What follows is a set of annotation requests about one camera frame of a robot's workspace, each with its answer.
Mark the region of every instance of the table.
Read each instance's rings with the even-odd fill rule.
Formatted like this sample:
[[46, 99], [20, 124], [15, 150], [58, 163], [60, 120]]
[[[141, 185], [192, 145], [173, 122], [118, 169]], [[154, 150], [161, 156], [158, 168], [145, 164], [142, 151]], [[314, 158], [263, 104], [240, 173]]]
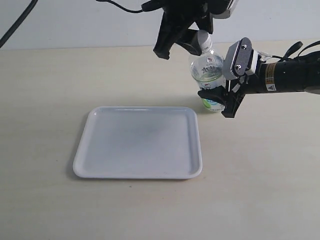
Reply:
[[[294, 42], [253, 47], [283, 55]], [[222, 54], [229, 46], [216, 44]], [[319, 239], [320, 96], [247, 95], [225, 119], [206, 112], [197, 89], [178, 46], [169, 61], [152, 47], [0, 51], [0, 238]], [[76, 177], [75, 152], [98, 106], [194, 109], [202, 173]]]

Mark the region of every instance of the warning label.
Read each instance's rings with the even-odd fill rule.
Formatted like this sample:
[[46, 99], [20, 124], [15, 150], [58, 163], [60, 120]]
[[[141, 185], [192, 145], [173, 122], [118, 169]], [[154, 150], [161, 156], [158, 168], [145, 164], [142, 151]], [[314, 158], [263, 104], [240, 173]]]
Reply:
[[265, 68], [265, 86], [268, 91], [277, 91], [275, 84], [275, 69], [277, 63], [268, 64]]

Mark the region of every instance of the bottle cap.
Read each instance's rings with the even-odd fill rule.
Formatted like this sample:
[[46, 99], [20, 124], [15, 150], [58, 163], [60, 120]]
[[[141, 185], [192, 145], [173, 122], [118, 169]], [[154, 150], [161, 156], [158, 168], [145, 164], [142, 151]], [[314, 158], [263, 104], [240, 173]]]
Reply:
[[210, 34], [205, 30], [198, 30], [197, 33], [198, 43], [201, 47], [202, 53], [207, 52], [212, 48], [212, 40]]

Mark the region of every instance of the plastic bottle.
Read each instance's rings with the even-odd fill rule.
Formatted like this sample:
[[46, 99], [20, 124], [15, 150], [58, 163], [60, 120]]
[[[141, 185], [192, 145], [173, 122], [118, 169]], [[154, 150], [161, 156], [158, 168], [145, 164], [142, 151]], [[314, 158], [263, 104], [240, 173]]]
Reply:
[[[226, 87], [226, 79], [222, 75], [224, 58], [214, 49], [210, 34], [199, 30], [197, 40], [202, 50], [201, 56], [190, 55], [190, 71], [200, 89], [214, 89], [219, 86]], [[221, 112], [225, 106], [209, 99], [202, 99], [204, 106], [213, 112]]]

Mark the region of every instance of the white tray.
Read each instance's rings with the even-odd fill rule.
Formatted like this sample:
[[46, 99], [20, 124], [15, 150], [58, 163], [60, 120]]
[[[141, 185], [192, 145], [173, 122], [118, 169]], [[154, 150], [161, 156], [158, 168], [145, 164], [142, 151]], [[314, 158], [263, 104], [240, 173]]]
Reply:
[[190, 179], [201, 170], [197, 115], [188, 107], [97, 107], [73, 162], [82, 178]]

